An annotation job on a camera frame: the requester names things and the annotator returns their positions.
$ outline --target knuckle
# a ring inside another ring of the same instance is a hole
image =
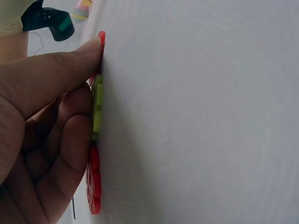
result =
[[[66,59],[65,59],[65,55],[63,53],[54,53],[54,54],[50,54],[52,57],[52,61],[54,63],[54,66],[59,69],[59,70],[64,70],[66,65]]]

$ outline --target yellow-green block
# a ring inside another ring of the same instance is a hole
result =
[[[101,112],[99,110],[93,111],[93,132],[98,132],[101,125]]]
[[[95,78],[95,83],[99,84],[99,83],[103,83],[103,76],[102,75],[97,75]]]
[[[97,138],[98,138],[98,134],[96,132],[93,132],[92,141],[97,141]]]
[[[95,103],[97,106],[102,105],[102,101],[103,101],[103,85],[102,84],[97,84],[96,85],[96,95],[95,97]]]

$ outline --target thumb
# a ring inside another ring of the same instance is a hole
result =
[[[0,65],[0,97],[27,120],[30,115],[86,81],[101,60],[100,39],[73,52],[52,53]]]

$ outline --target cable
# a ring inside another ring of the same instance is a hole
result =
[[[41,48],[38,48],[38,49],[34,52],[34,55],[37,55],[37,52],[38,52],[39,50],[44,49],[44,47],[45,47],[45,45],[44,45],[44,43],[43,43],[43,39],[42,39],[42,37],[41,37],[38,33],[36,33],[36,32],[29,32],[29,34],[35,34],[35,35],[37,35],[37,36],[39,37],[39,39],[40,39],[40,42],[41,42],[42,47],[41,47]]]

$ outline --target finger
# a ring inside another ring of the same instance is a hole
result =
[[[57,160],[36,184],[36,193],[50,223],[62,216],[83,177],[91,134],[91,122],[86,116],[72,117],[64,127]]]
[[[28,57],[0,65],[0,96],[25,119],[86,81],[100,62],[100,39],[78,50]]]
[[[58,108],[62,98],[57,98],[26,121],[22,152],[26,153],[43,144],[57,120]]]
[[[60,103],[58,116],[42,147],[32,150],[25,156],[27,169],[33,182],[38,181],[55,162],[61,146],[61,136],[67,121],[75,115],[90,116],[92,96],[87,85],[65,95]]]
[[[6,188],[27,223],[48,223],[21,155],[2,186]]]

